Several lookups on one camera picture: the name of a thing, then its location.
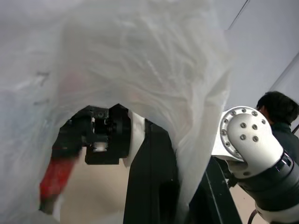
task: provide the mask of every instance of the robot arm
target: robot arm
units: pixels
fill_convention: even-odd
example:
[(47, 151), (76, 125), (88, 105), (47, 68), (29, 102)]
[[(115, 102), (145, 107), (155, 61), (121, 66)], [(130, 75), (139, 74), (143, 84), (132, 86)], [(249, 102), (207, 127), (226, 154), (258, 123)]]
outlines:
[(227, 162), (264, 220), (299, 223), (299, 167), (260, 112), (243, 106), (224, 112), (212, 155)]

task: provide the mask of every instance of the white plastic bag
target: white plastic bag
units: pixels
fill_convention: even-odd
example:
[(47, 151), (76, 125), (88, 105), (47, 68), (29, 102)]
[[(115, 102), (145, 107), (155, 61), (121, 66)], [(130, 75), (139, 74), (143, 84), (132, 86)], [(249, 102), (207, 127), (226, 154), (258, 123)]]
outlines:
[(209, 0), (10, 0), (0, 12), (0, 222), (40, 223), (60, 126), (87, 105), (117, 103), (169, 132), (182, 222), (228, 95)]

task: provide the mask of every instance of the cable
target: cable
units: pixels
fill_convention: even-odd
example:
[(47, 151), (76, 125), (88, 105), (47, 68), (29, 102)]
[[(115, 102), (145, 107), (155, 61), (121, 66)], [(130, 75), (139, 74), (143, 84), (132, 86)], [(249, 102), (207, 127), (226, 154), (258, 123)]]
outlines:
[(253, 220), (254, 216), (256, 216), (256, 214), (257, 214), (257, 210), (254, 209), (252, 211), (251, 215), (249, 216), (247, 224), (251, 224), (252, 223), (252, 220)]

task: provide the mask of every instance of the person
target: person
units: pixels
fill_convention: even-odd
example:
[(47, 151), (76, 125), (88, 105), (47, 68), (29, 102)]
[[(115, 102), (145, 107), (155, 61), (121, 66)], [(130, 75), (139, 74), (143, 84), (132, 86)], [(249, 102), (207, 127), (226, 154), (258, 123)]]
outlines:
[(291, 123), (299, 115), (299, 105), (278, 91), (270, 91), (262, 96), (256, 109), (268, 120), (272, 134), (286, 153), (299, 164), (299, 139), (291, 132)]

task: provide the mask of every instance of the black hair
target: black hair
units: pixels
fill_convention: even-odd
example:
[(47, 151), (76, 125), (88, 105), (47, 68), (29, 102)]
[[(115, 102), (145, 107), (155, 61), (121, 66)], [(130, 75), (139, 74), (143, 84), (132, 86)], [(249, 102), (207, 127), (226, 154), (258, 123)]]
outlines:
[(274, 123), (283, 122), (290, 125), (299, 115), (299, 105), (277, 91), (267, 92), (260, 98), (256, 108), (259, 110), (262, 106), (265, 106), (269, 119)]

